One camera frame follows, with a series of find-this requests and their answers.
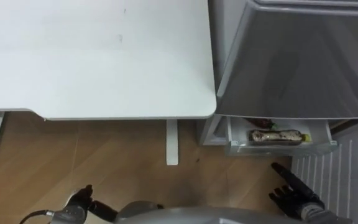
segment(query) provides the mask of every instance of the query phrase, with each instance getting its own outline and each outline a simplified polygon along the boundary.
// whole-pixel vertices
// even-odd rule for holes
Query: robotic arm
[[[351,224],[352,220],[337,217],[325,210],[324,203],[300,179],[289,170],[277,163],[272,168],[283,177],[288,185],[275,189],[269,197],[287,215],[287,217],[271,216],[255,211],[238,208],[174,208],[163,209],[153,202],[138,201],[125,206],[117,212],[102,202],[91,198],[91,185],[77,191],[67,201],[60,211],[41,210],[26,216],[20,224],[36,215],[52,217],[50,224],[84,224],[88,212],[110,222],[120,224],[145,223],[230,223],[230,224]]]

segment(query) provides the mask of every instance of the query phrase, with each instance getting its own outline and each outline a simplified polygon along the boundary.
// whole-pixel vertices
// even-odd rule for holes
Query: wooden floor
[[[151,200],[280,213],[268,193],[284,183],[269,165],[289,167],[289,158],[225,157],[221,147],[197,145],[194,121],[180,121],[179,144],[179,166],[166,166],[165,121],[44,121],[9,113],[0,135],[0,223],[58,210],[86,184],[116,210]],[[87,223],[104,222],[90,215]]]

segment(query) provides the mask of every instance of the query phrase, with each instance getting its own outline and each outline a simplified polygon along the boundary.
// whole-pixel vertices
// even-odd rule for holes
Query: robot finger
[[[282,187],[282,189],[283,189],[283,191],[284,191],[285,194],[290,194],[290,193],[292,193],[292,190],[291,190],[287,185],[284,185],[284,186]]]
[[[279,196],[279,197],[284,197],[284,196],[285,196],[284,192],[283,192],[280,188],[274,189],[274,192],[275,192],[276,195]]]
[[[270,197],[270,199],[272,199],[272,201],[274,201],[274,202],[278,202],[278,201],[280,201],[280,199],[275,195],[275,194],[273,194],[273,193],[270,193],[269,195],[268,195],[268,197]]]

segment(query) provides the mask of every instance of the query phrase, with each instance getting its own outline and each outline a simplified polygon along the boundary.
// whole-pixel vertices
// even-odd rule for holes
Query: table top
[[[0,111],[169,119],[215,109],[207,0],[0,0]]]

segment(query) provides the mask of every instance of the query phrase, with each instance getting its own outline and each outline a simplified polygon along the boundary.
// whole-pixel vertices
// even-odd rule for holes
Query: refrigerator drawer
[[[228,156],[310,156],[323,155],[333,152],[337,142],[332,140],[326,120],[308,119],[274,119],[280,130],[295,129],[302,134],[308,134],[311,141],[297,146],[253,144],[249,140],[249,131],[258,129],[243,118],[226,117],[223,125],[226,127],[225,154]]]

